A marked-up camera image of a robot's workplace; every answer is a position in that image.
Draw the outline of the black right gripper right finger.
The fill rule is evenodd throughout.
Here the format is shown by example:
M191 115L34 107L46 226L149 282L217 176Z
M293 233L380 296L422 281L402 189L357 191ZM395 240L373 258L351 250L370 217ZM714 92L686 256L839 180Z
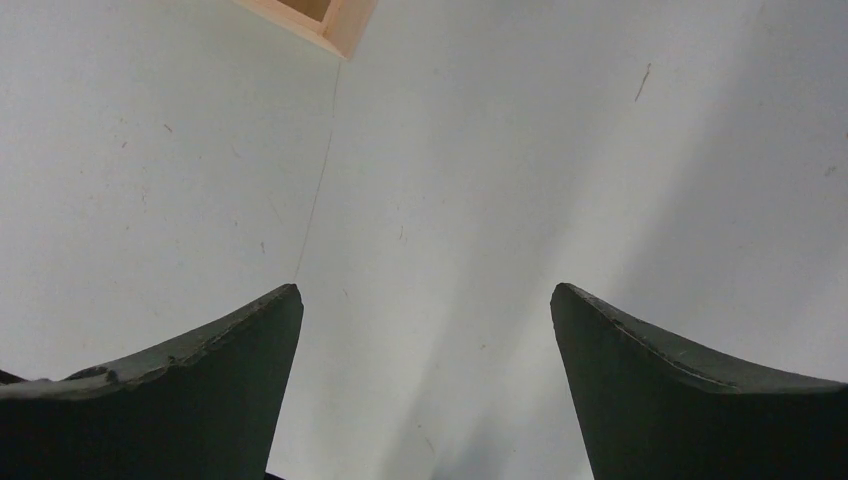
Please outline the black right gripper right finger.
M597 479L843 479L847 386L711 349L568 283L557 345Z

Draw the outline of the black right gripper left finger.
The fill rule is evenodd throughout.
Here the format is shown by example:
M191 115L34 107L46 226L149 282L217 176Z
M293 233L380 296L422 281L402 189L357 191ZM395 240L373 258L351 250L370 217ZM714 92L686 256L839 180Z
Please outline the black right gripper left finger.
M5 479L265 479L304 306L280 286L61 380L1 376Z

